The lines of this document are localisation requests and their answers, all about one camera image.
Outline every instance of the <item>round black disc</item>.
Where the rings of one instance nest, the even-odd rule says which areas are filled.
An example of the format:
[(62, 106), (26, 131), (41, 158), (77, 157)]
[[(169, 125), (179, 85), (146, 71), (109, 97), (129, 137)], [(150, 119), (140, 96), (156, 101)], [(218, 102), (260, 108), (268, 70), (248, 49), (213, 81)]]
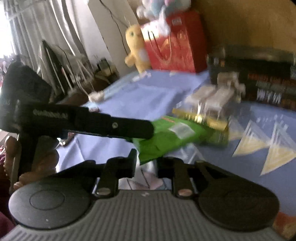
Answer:
[(56, 229), (80, 218), (89, 194), (71, 179), (46, 178), (15, 191), (9, 210), (17, 223), (33, 229)]
[(279, 201), (268, 189), (242, 178), (214, 180), (199, 195), (201, 211), (215, 224), (235, 231), (271, 226)]

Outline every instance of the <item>maroon clothing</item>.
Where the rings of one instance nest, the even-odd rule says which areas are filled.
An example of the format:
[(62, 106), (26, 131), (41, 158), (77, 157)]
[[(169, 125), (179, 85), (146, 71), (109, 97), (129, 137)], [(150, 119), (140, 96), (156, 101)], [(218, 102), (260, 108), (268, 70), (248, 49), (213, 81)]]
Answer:
[(14, 228), (14, 224), (8, 210), (10, 181), (3, 173), (4, 159), (5, 155), (0, 155), (0, 238), (5, 236)]

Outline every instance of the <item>white wall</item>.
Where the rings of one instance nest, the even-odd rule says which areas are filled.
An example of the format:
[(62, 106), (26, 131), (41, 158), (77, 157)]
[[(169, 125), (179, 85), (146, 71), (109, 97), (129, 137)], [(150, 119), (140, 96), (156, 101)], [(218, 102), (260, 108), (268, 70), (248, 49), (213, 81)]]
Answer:
[(66, 0), (68, 12), (91, 64), (98, 59), (112, 62), (107, 46), (85, 0)]
[[(103, 3), (110, 8), (112, 13), (116, 15), (127, 26), (137, 24), (137, 18), (131, 10), (126, 0), (102, 0)], [(89, 9), (93, 15), (93, 18), (100, 29), (100, 33), (104, 38), (105, 44), (109, 50), (112, 62), (115, 64), (119, 74), (124, 76), (135, 70), (135, 67), (129, 68), (124, 63), (126, 52), (123, 48), (122, 39), (117, 28), (116, 23), (112, 20), (110, 12), (105, 9), (99, 0), (89, 0)], [(123, 42), (126, 46), (126, 50), (129, 53), (130, 50), (126, 43), (125, 31), (126, 26), (118, 22), (118, 26), (123, 35)]]

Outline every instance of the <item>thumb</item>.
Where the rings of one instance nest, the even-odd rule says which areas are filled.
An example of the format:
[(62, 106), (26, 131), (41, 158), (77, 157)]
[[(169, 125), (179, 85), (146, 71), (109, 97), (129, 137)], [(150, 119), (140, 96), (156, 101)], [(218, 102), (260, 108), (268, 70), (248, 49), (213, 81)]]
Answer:
[(19, 143), (14, 137), (7, 137), (4, 148), (5, 148), (5, 171), (10, 175), (12, 171), (13, 159), (19, 150)]

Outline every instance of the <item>yellow plush toy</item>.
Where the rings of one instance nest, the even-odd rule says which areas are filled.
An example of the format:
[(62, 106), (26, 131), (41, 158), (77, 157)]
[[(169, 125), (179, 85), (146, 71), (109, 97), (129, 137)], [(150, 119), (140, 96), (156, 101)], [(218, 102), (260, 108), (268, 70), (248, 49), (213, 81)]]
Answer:
[(135, 24), (126, 30), (126, 42), (131, 50), (125, 58), (127, 66), (136, 66), (139, 73), (151, 68), (151, 63), (145, 49), (145, 41), (141, 32), (140, 25)]

